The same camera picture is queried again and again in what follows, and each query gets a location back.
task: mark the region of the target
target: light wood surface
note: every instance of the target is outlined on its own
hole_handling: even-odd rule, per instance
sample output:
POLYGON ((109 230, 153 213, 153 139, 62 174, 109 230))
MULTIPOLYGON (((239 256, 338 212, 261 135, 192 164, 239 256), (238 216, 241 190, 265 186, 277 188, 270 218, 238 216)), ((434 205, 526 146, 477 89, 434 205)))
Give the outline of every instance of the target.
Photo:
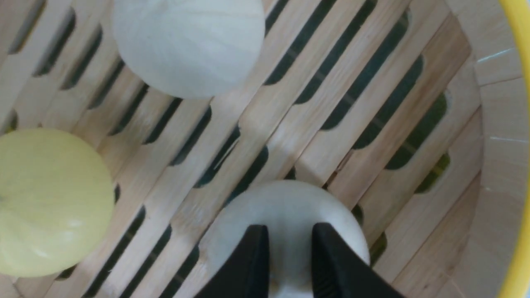
POLYGON ((469 238, 479 198, 477 176, 392 282, 406 297, 435 297, 449 281, 469 238))
POLYGON ((287 175, 409 3, 410 0, 378 2, 312 99, 305 104, 293 106, 285 115, 267 143, 269 161, 254 184, 282 179, 287 175))
MULTIPOLYGON (((277 3, 263 0, 266 13, 277 3)), ((121 189, 106 240, 70 278, 0 276, 0 296, 81 298, 145 208, 146 219, 97 297, 118 298, 171 225, 169 243, 132 294, 158 298, 264 148, 268 159, 253 185, 282 179, 294 167, 298 180, 323 186, 340 166, 329 190, 350 208, 360 202, 369 242, 385 232, 388 247, 375 270, 400 290, 439 298, 492 296, 516 238, 529 135, 519 60, 497 0, 379 0, 314 96, 293 105, 364 1, 337 0, 283 79, 263 86, 319 3, 290 0, 244 86, 213 100, 183 100, 158 139, 145 144, 174 99, 148 89, 138 101, 146 90, 143 82, 126 66, 116 71, 121 64, 112 37, 112 1, 47 0, 40 12, 40 0, 0 0, 0 127, 16 112, 19 128, 43 125, 73 132, 97 149, 121 189), (396 49, 342 122, 321 130, 405 11, 410 24, 396 49), (33 76, 74 16, 75 27, 50 73, 33 76), (28 29, 33 19, 37 22, 28 29), (15 53, 13 41, 21 40, 22 27, 31 34, 15 53), (99 33, 101 43, 83 75, 63 88, 99 33), (372 145, 351 151, 419 55, 425 66, 416 87, 372 145), (408 165, 384 170, 445 90, 449 104, 442 121, 408 165), (127 125, 116 131, 135 103, 127 125), (169 166, 208 109, 210 123, 187 158, 169 166), (241 135, 217 165, 217 174, 195 187, 235 127, 241 135), (452 163, 445 174, 430 192, 414 194, 447 151, 452 163), (471 181, 482 165, 473 209, 476 196, 470 193, 476 193, 478 183, 471 181), (462 248, 459 239, 466 238, 469 226, 470 239, 462 248), (462 250, 451 251, 456 247, 462 250)), ((184 291, 176 297, 188 298, 184 291)))
POLYGON ((26 81, 36 71, 45 57, 46 49, 56 37, 65 20, 72 13, 72 0, 49 0, 39 25, 20 53, 5 58, 0 68, 0 124, 6 122, 13 103, 24 88, 26 81))
POLYGON ((484 136, 507 141, 528 141, 528 109, 522 78, 484 86, 480 90, 484 136))
POLYGON ((495 297, 518 236, 524 197, 482 188, 470 232, 470 244, 453 280, 466 297, 495 297))
POLYGON ((19 298, 20 294, 8 276, 0 275, 0 297, 19 298))
POLYGON ((403 40, 342 122, 333 130, 317 132, 311 140, 296 163, 299 180, 320 186, 326 183, 448 14, 443 1, 411 2, 411 24, 403 40), (335 150, 327 150, 329 144, 335 150))
MULTIPOLYGON (((453 125, 458 127, 458 123, 462 125, 461 127, 465 125, 452 145, 447 149, 447 145, 442 145, 440 140, 435 137, 443 134, 433 133, 433 137, 426 140, 420 151, 416 153, 418 156, 410 161, 405 169, 382 172, 373 184, 372 193, 374 195, 372 200, 377 200, 378 196, 393 200, 394 196, 398 196, 398 194, 408 194, 410 197, 418 185, 418 178, 421 180, 425 176, 418 176, 411 169, 431 166, 436 162, 428 161, 429 158, 432 158, 432 151, 438 151, 437 154, 440 155, 441 152, 448 150, 451 163, 443 176, 436 182, 435 187, 427 194, 413 195, 385 229, 388 241, 387 249, 374 269, 388 282, 393 281, 409 262, 481 169, 483 146, 481 112, 477 111, 469 119, 469 112, 473 111, 473 99, 478 100, 479 94, 477 89, 474 92, 471 89, 470 92, 470 90, 463 88, 474 82, 472 72, 469 71, 472 71, 472 65, 466 64, 448 88, 453 97, 453 105, 461 102, 458 105, 461 105, 460 107, 463 109, 460 110, 458 106, 452 106, 446 118, 438 126, 438 129, 442 129, 443 127, 452 128, 453 125), (464 115, 464 117, 460 119, 451 117, 451 115, 459 114, 464 115), (403 177, 410 177, 412 182, 408 182, 408 179, 405 180, 403 177)), ((455 132, 459 132, 460 129, 453 130, 452 134, 455 135, 455 132)), ((365 220, 368 223, 374 223, 369 217, 366 217, 365 220)), ((379 237, 379 235, 376 233, 372 238, 379 237)))
MULTIPOLYGON (((367 148, 353 153, 330 184, 329 191, 353 208, 469 54, 470 48, 456 19, 448 17, 423 52, 425 67, 414 88, 378 137, 367 148)), ((395 213, 404 203, 393 200, 391 204, 379 206, 395 213)), ((377 216, 372 220, 378 221, 380 226, 386 226, 392 218, 385 212, 373 212, 370 215, 377 216)), ((375 241, 373 236, 369 233, 368 243, 375 241)))
POLYGON ((516 48, 506 49, 494 57, 478 61, 475 69, 476 79, 481 86, 514 80, 523 76, 519 52, 516 48))

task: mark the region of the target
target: wooden slat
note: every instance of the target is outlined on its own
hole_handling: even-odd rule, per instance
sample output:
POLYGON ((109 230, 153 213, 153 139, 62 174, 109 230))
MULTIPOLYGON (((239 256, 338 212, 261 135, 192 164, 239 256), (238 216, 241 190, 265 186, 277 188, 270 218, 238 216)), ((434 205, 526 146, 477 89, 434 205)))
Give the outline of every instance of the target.
POLYGON ((112 132, 141 91, 144 82, 125 67, 109 94, 96 109, 87 111, 77 123, 73 133, 94 148, 112 132))
POLYGON ((410 0, 378 2, 313 98, 289 110, 267 143, 269 161, 254 184, 282 179, 289 172, 409 3, 410 0))
POLYGON ((0 275, 0 297, 2 298, 19 298, 20 294, 15 289, 8 276, 0 275))
POLYGON ((263 9, 265 10, 265 14, 269 15, 269 13, 272 11, 274 6, 278 3, 278 0, 261 0, 263 3, 263 9))
POLYGON ((119 61, 118 48, 112 36, 111 15, 112 10, 108 7, 101 19, 103 40, 98 51, 78 84, 70 90, 61 90, 56 94, 42 122, 45 127, 72 131, 111 76, 119 61))
POLYGON ((498 256, 471 237, 455 269, 453 281, 465 298, 495 298, 511 255, 498 256))
POLYGON ((505 81, 480 89, 484 110, 484 136, 528 141, 528 102, 525 80, 505 81))
POLYGON ((434 298, 449 281, 469 238, 479 190, 477 176, 394 280, 396 290, 406 297, 434 298))
POLYGON ((0 68, 0 126, 6 122, 15 100, 24 88, 26 81, 36 70, 51 40, 64 25, 70 13, 72 0, 48 0, 39 25, 29 37, 27 44, 17 55, 10 55, 0 68))
POLYGON ((498 0, 446 0, 458 17, 478 60, 515 48, 498 0))
POLYGON ((440 289, 440 292, 436 294, 436 298, 466 298, 462 295, 462 292, 458 289, 455 282, 449 279, 447 283, 440 289))
POLYGON ((0 66, 35 4, 40 0, 0 2, 0 66))
POLYGON ((296 177, 323 186, 350 151, 365 127, 421 54, 449 13, 443 1, 415 0, 411 23, 401 43, 381 67, 341 123, 319 131, 296 162, 296 177))
MULTIPOLYGON (((463 91, 460 94, 455 94, 456 97, 453 104, 458 104, 458 100, 465 101, 463 97, 466 96, 467 92, 463 91)), ((391 282, 412 258, 481 168, 483 146, 482 118, 480 111, 478 111, 449 147, 451 164, 439 178, 437 186, 427 194, 413 195, 419 184, 418 181, 421 182, 421 179, 425 177, 425 170, 421 168, 432 168, 434 163, 436 163, 436 158, 447 150, 447 143, 441 144, 439 137, 444 136, 443 133, 440 133, 443 132, 443 129, 440 130, 440 128, 452 125, 451 120, 454 118, 450 117, 452 111, 449 113, 446 115, 447 118, 439 124, 439 128, 431 134, 420 150, 416 152, 416 156, 404 169, 396 172, 385 171, 381 173, 374 182, 372 190, 369 190, 367 194, 372 194, 372 202, 368 201, 367 203, 373 205, 377 203, 384 205, 385 202, 390 204, 395 199, 408 200, 412 197, 395 216, 388 228, 378 226, 378 223, 372 219, 372 216, 378 218, 377 214, 373 214, 375 206, 369 209, 372 211, 371 213, 365 212, 366 229, 373 233, 369 236, 370 239, 379 237, 382 233, 381 230, 385 231, 386 234, 387 249, 374 269, 388 282, 391 282), (438 144, 439 148, 431 146, 432 144, 438 144), (423 175, 420 176, 418 173, 412 172, 411 169, 414 167, 418 167, 419 171, 423 172, 423 175), (407 182, 403 177, 410 177, 411 180, 416 182, 407 182)), ((455 125, 458 127, 462 120, 465 119, 454 119, 456 122, 460 122, 455 123, 455 125)), ((453 131, 453 136, 451 136, 451 131, 449 131, 448 138, 454 139, 454 134, 455 132, 453 131)))
MULTIPOLYGON (((332 194, 349 207, 356 205, 464 64, 470 50, 460 25, 454 17, 449 16, 423 52, 425 66, 416 85, 378 137, 365 149, 353 153, 330 184, 329 191, 332 194)), ((392 202, 398 208, 396 211, 403 204, 392 202)))
POLYGON ((476 79, 480 86, 514 80, 523 76, 519 51, 516 48, 477 61, 475 69, 476 79))
POLYGON ((98 152, 105 160, 113 177, 116 177, 127 161, 134 156, 172 100, 173 98, 169 95, 149 89, 123 132, 103 139, 98 152))
POLYGON ((19 128, 37 127, 64 81, 95 38, 108 0, 74 1, 75 29, 48 75, 31 77, 15 104, 19 128))
POLYGON ((465 297, 496 297, 515 249, 525 199, 481 189, 470 243, 453 275, 465 297))
POLYGON ((528 141, 486 138, 482 185, 514 197, 526 195, 528 141))
MULTIPOLYGON (((384 232, 396 214, 414 195, 414 191, 428 175, 429 171, 434 168, 436 162, 461 134, 461 130, 466 126, 473 114, 475 116, 472 124, 475 125, 475 130, 472 133, 475 134, 475 139, 482 142, 482 134, 480 133, 482 130, 481 112, 475 113, 480 105, 480 95, 472 65, 472 60, 468 60, 468 63, 452 80, 449 90, 450 93, 451 91, 455 93, 451 93, 453 95, 450 96, 449 111, 415 153, 412 160, 397 171, 383 171, 369 186, 360 200, 359 204, 365 215, 363 231, 368 243, 374 243, 384 232)), ((473 160, 476 163, 472 165, 476 165, 476 167, 468 166, 466 169, 480 168, 481 153, 481 150, 477 151, 477 159, 473 160)), ((349 208, 355 206, 352 201, 346 200, 344 202, 348 204, 349 208)))
POLYGON ((42 298, 58 274, 38 278, 19 278, 15 286, 24 298, 42 298))
MULTIPOLYGON (((135 244, 136 241, 138 241, 137 239, 142 239, 142 250, 151 250, 146 249, 146 247, 154 246, 156 240, 160 237, 151 234, 151 231, 149 230, 152 227, 151 222, 160 223, 156 221, 158 218, 157 214, 160 212, 165 213, 167 210, 176 210, 208 164, 213 160, 220 146, 228 138, 228 135, 236 125, 243 110, 287 51, 288 47, 300 32, 302 26, 305 24, 317 4, 317 0, 312 0, 311 2, 306 0, 290 1, 285 7, 283 14, 277 20, 276 25, 269 32, 269 35, 264 42, 262 55, 260 56, 255 71, 249 77, 245 86, 213 100, 211 104, 213 113, 211 122, 197 141, 193 151, 182 164, 166 169, 160 181, 157 183, 157 188, 155 188, 154 192, 147 198, 145 204, 148 216, 146 217, 143 226, 137 232, 133 242, 130 244, 131 246, 134 247, 137 245, 135 244), (282 36, 282 39, 274 38, 274 36, 282 36)), ((182 134, 175 137, 180 138, 187 135, 182 134)), ((104 243, 101 248, 97 249, 91 257, 88 257, 82 262, 80 265, 81 267, 77 268, 73 276, 64 283, 64 286, 61 287, 60 283, 54 283, 46 297, 72 298, 75 296, 81 296, 84 293, 92 279, 99 272, 99 269, 103 266, 106 258, 110 255, 115 245, 124 234, 128 224, 136 216, 136 213, 142 206, 145 196, 148 195, 149 190, 151 190, 155 184, 158 174, 152 178, 149 177, 146 179, 146 174, 152 173, 152 171, 150 171, 153 166, 152 164, 160 163, 155 162, 153 159, 159 158, 164 161, 164 166, 166 166, 170 162, 171 157, 173 157, 173 155, 168 155, 166 150, 167 146, 164 148, 165 155, 154 155, 154 153, 150 152, 150 154, 153 155, 150 156, 152 159, 148 160, 148 162, 142 160, 142 158, 145 158, 146 153, 143 150, 140 150, 137 156, 131 160, 129 166, 127 166, 121 174, 121 178, 118 178, 120 185, 126 185, 128 189, 125 191, 122 190, 122 196, 117 204, 106 243, 104 243), (147 167, 147 170, 140 170, 138 164, 144 164, 145 167, 147 167)), ((162 229, 163 232, 168 223, 169 220, 164 225, 156 225, 156 228, 162 229)), ((124 256, 116 265, 116 268, 124 266, 122 260, 129 259, 129 251, 131 250, 126 250, 124 256)), ((138 265, 138 261, 135 261, 131 264, 133 267, 139 267, 143 262, 142 258, 139 256, 135 256, 134 259, 140 261, 140 263, 138 265)), ((126 280, 127 278, 132 278, 135 273, 136 271, 134 269, 130 271, 130 274, 128 271, 122 271, 120 278, 126 280)), ((113 281, 115 278, 114 274, 111 274, 108 280, 113 281)), ((105 283, 102 290, 100 290, 100 295, 107 294, 114 297, 117 292, 122 290, 123 288, 116 288, 113 284, 105 283)))

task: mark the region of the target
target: peeled onion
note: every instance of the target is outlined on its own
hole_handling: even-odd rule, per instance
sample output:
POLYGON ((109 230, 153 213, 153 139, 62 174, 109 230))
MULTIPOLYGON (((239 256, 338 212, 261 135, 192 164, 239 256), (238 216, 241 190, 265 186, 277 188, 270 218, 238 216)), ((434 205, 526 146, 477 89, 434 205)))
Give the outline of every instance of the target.
POLYGON ((81 139, 43 128, 0 137, 0 274, 75 265, 104 237, 113 207, 110 173, 81 139))
POLYGON ((126 65, 174 97, 209 98, 242 84, 265 32, 261 0, 114 0, 126 65))
POLYGON ((330 223, 366 263, 368 245, 351 211, 325 190, 298 181, 256 186, 235 198, 199 244, 200 259, 178 297, 193 297, 219 271, 247 227, 266 225, 270 245, 270 298, 312 298, 311 237, 316 223, 330 223))

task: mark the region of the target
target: wooden basket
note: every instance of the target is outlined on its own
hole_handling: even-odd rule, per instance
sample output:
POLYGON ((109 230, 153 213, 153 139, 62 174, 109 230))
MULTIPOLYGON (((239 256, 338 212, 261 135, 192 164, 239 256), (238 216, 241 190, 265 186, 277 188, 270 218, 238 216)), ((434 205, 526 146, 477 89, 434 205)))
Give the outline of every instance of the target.
POLYGON ((0 276, 0 297, 192 297, 197 244, 219 210, 283 178, 353 209, 374 269, 406 296, 496 295, 528 160, 525 83, 497 1, 263 4, 246 84, 188 101, 123 64, 111 0, 0 0, 2 133, 82 137, 117 194, 89 257, 53 276, 0 276))

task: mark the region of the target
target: dark gap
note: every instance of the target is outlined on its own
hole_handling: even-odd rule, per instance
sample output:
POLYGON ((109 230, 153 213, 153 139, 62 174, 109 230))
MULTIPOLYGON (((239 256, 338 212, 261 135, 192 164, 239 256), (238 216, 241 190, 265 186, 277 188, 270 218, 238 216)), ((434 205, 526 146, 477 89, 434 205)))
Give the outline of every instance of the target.
POLYGON ((405 143, 394 154, 386 165, 387 170, 397 170, 404 167, 436 128, 447 111, 445 95, 440 95, 423 116, 414 130, 407 137, 405 143))
POLYGON ((3 133, 11 133, 14 132, 19 127, 19 115, 16 113, 16 111, 12 111, 9 117, 9 120, 7 121, 7 125, 4 126, 3 133))
POLYGON ((388 242, 386 240, 386 234, 383 233, 372 245, 370 248, 370 266, 373 268, 375 264, 377 264, 377 261, 381 258, 381 256, 386 251, 386 246, 388 245, 388 242))
POLYGON ((60 281, 65 281, 65 280, 69 279, 72 276, 72 274, 74 273, 74 270, 75 270, 76 267, 77 267, 77 265, 72 266, 72 267, 64 270, 63 272, 61 272, 59 274, 59 276, 57 276, 55 278, 55 280, 60 282, 60 281))
POLYGON ((123 62, 123 60, 119 59, 113 67, 113 71, 109 73, 108 77, 105 78, 104 83, 98 89, 98 92, 96 93, 94 99, 88 107, 89 110, 93 110, 103 103, 103 100, 109 94, 110 90, 112 89, 112 86, 118 79, 118 76, 120 75, 124 67, 125 63, 123 62))
POLYGON ((240 136, 241 136, 241 132, 239 130, 239 126, 236 126, 234 130, 232 131, 232 134, 230 134, 230 137, 228 137, 228 140, 226 140, 223 147, 221 147, 221 150, 219 151, 219 153, 217 153, 217 156, 215 156, 215 159, 211 163, 208 170, 206 170, 204 175, 202 175, 201 179, 199 179, 197 184, 195 184, 194 186, 195 188, 201 188, 204 185, 210 183, 214 179, 217 172, 223 166, 223 163, 226 161, 228 156, 230 156, 240 136))
POLYGON ((359 223, 360 226, 363 226, 364 224, 364 212, 361 206, 359 204, 355 205, 351 213, 354 215, 355 219, 359 223))
POLYGON ((270 29, 272 28, 274 23, 276 23, 276 21, 280 17, 281 12, 284 10, 288 2, 289 0, 279 0, 276 3, 272 11, 270 12, 269 16, 265 20, 265 36, 269 34, 270 29))
POLYGON ((138 273, 136 273, 135 277, 131 280, 127 288, 121 294, 120 298, 129 298, 133 295, 134 291, 136 290, 142 279, 145 277, 151 266, 155 263, 156 258, 158 258, 162 250, 164 250, 165 246, 169 242, 171 238, 171 232, 171 226, 168 226, 164 234, 162 234, 162 237, 160 237, 159 241, 156 243, 155 247, 151 251, 151 254, 149 254, 145 262, 138 270, 138 273))
POLYGON ((390 94, 383 106, 379 109, 372 122, 366 127, 359 139, 355 142, 353 149, 363 149, 371 144, 379 135, 386 123, 397 111, 403 100, 409 95, 414 88, 416 81, 423 71, 423 59, 418 58, 405 74, 405 77, 399 82, 394 91, 390 94))
POLYGON ((116 204, 120 200, 121 196, 121 187, 120 184, 116 184, 116 187, 114 188, 114 204, 116 204))
POLYGON ((293 167, 285 176, 284 180, 296 180, 296 168, 293 167))
POLYGON ((74 67, 72 72, 68 74, 68 76, 66 77, 61 87, 62 90, 71 89, 79 83, 79 80, 85 73, 87 67, 90 64, 90 61, 92 61, 92 59, 94 58, 94 55, 98 51, 102 40, 103 40, 103 29, 101 29, 101 25, 100 25, 98 26, 98 29, 94 33, 94 36, 89 41, 90 46, 87 47, 84 53, 82 53, 81 60, 77 63, 77 65, 74 67))
POLYGON ((418 186, 415 194, 426 194, 428 193, 434 185, 436 185, 436 182, 438 179, 445 173, 449 165, 451 164, 451 157, 448 153, 442 155, 442 157, 438 160, 435 167, 427 174, 423 182, 418 186))
POLYGON ((319 70, 310 80, 309 84, 306 86, 304 91, 300 94, 295 104, 303 104, 309 101, 320 88, 320 85, 330 73, 331 69, 335 66, 339 58, 342 56, 348 45, 354 39, 355 35, 363 24, 366 22, 368 17, 371 15, 374 10, 377 1, 366 1, 361 7, 355 18, 348 25, 344 33, 341 35, 333 49, 331 49, 329 55, 324 60, 319 70))
POLYGON ((405 36, 408 29, 408 14, 404 13, 401 20, 394 25, 392 30, 388 33, 386 38, 383 40, 373 57, 366 64, 363 71, 359 74, 357 79, 351 85, 346 95, 342 98, 339 105, 335 107, 329 118, 322 126, 322 130, 330 130, 336 127, 349 112, 351 107, 357 101, 357 99, 364 92, 370 81, 377 74, 381 66, 385 63, 390 54, 398 46, 399 42, 405 36))
POLYGON ((188 277, 188 275, 190 275, 191 270, 199 261, 199 256, 199 247, 195 246, 186 261, 184 261, 180 267, 179 271, 175 274, 175 277, 167 285, 166 289, 162 292, 159 298, 173 298, 175 296, 184 280, 188 277))
POLYGON ((316 31, 316 28, 322 23, 330 9, 333 7, 337 0, 325 0, 321 1, 318 7, 315 9, 311 17, 307 20, 307 23, 304 25, 296 39, 293 41, 291 47, 287 50, 280 63, 269 78, 265 81, 265 85, 274 85, 281 81, 284 78, 285 74, 291 68, 293 63, 296 60, 296 57, 302 52, 305 48, 311 36, 316 31))
POLYGON ((47 75, 51 72, 51 69, 54 67, 57 59, 59 59, 59 55, 63 51, 66 42, 72 35, 72 32, 74 32, 75 21, 75 11, 70 7, 70 12, 66 16, 66 19, 64 20, 57 34, 54 36, 54 39, 46 50, 46 54, 39 63, 39 66, 33 73, 34 77, 47 75))
POLYGON ((120 242, 114 249, 114 252, 111 254, 110 258, 107 260, 97 277, 95 278, 94 282, 92 282, 92 285, 90 288, 86 291, 86 293, 83 295, 83 298, 94 298, 98 291, 100 290, 101 286, 107 279, 107 277, 112 272, 112 269, 120 259, 123 252, 127 249, 127 246, 129 243, 133 240, 134 235, 142 225, 145 219, 145 207, 142 207, 134 221, 131 223, 131 226, 127 230, 127 232, 123 235, 120 242))
POLYGON ((197 141, 199 140, 200 136, 208 126, 208 124, 211 121, 211 107, 208 107, 208 110, 202 117, 202 119, 199 121, 199 124, 197 124, 197 127, 191 133, 190 137, 182 147, 182 149, 179 150, 178 154, 175 156, 173 161, 170 163, 170 166, 176 166, 184 162, 186 160, 186 157, 188 157, 188 154, 190 154, 191 149, 195 146, 197 141))
POLYGON ((247 170, 247 172, 245 173, 245 176, 243 176, 241 181, 235 187, 234 191, 230 194, 230 196, 225 202, 225 206, 230 204, 230 202, 232 202, 237 196, 239 196, 240 194, 242 194, 244 191, 246 191, 249 188, 250 184, 252 184, 252 182, 258 176, 261 169, 263 169, 263 167, 265 166, 268 160, 269 160, 269 149, 267 148, 267 146, 265 146, 261 150, 258 157, 256 157, 256 159, 254 160, 250 168, 247 170))
POLYGON ((149 90, 149 85, 144 84, 142 88, 138 91, 138 93, 136 94, 134 100, 132 101, 131 105, 129 106, 125 114, 123 115, 120 122, 116 125, 116 127, 112 130, 112 132, 109 133, 109 136, 115 136, 119 134, 120 132, 122 132, 125 129, 125 127, 127 127, 129 122, 133 118, 134 113, 136 112, 136 110, 138 109, 142 101, 144 100, 145 95, 147 94, 148 90, 149 90))
POLYGON ((162 117, 160 118, 160 120, 156 124, 156 126, 153 129, 153 131, 151 132, 151 134, 144 141, 144 145, 152 144, 152 143, 156 142, 156 140, 158 140, 158 138, 160 137, 160 135, 164 131, 164 128, 166 127, 167 123, 169 122, 169 120, 171 120, 171 118, 175 114, 177 108, 180 106, 181 102, 182 102, 182 99, 173 98, 173 100, 171 101, 171 103, 170 103, 169 107, 167 108, 166 112, 164 113, 164 115, 162 115, 162 117))
POLYGON ((44 12, 44 9, 46 8, 47 4, 48 2, 46 0, 39 0, 35 2, 35 4, 28 13, 28 16, 26 16, 24 23, 22 23, 22 26, 16 34, 13 43, 9 47, 9 50, 7 52, 9 55, 18 54, 24 48, 24 45, 26 44, 29 39, 29 36, 33 32, 35 25, 37 25, 37 22, 42 16, 42 13, 44 12))

